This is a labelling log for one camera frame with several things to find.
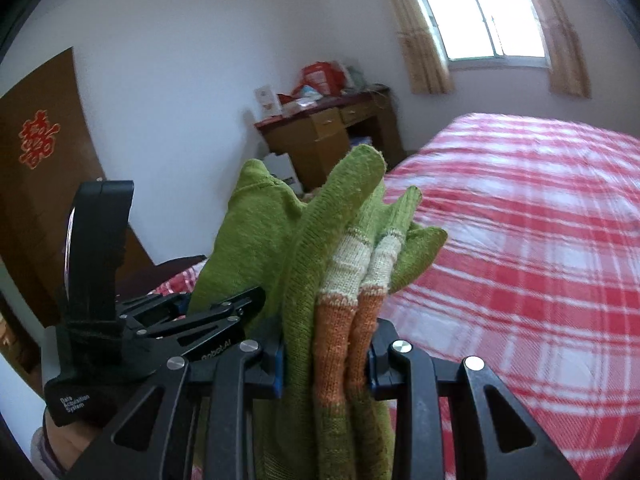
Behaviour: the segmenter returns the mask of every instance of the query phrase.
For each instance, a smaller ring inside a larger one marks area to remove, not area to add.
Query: window pane
[[[449,59],[493,57],[476,0],[428,0]]]
[[[545,57],[531,0],[479,0],[505,56]]]

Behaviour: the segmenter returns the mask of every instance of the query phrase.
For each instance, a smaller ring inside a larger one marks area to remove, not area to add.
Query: door
[[[105,178],[88,133],[72,49],[0,99],[0,254],[44,326],[56,323],[69,209],[81,182]],[[129,229],[117,278],[150,266]]]

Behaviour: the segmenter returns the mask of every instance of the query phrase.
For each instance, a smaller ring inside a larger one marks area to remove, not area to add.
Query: wooden desk
[[[406,156],[389,88],[323,98],[318,106],[293,117],[259,126],[272,152],[289,153],[306,190],[322,186],[351,149],[350,137],[371,137],[389,168]]]

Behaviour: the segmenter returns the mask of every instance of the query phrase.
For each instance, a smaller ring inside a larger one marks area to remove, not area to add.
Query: beige curtain
[[[446,94],[453,90],[447,57],[434,38],[418,0],[391,0],[398,37],[414,94]]]
[[[532,0],[540,19],[551,67],[551,91],[591,98],[591,81],[580,39],[560,0]]]

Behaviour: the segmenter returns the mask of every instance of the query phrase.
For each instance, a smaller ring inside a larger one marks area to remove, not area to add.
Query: window
[[[449,60],[546,66],[545,47],[531,0],[422,2]]]

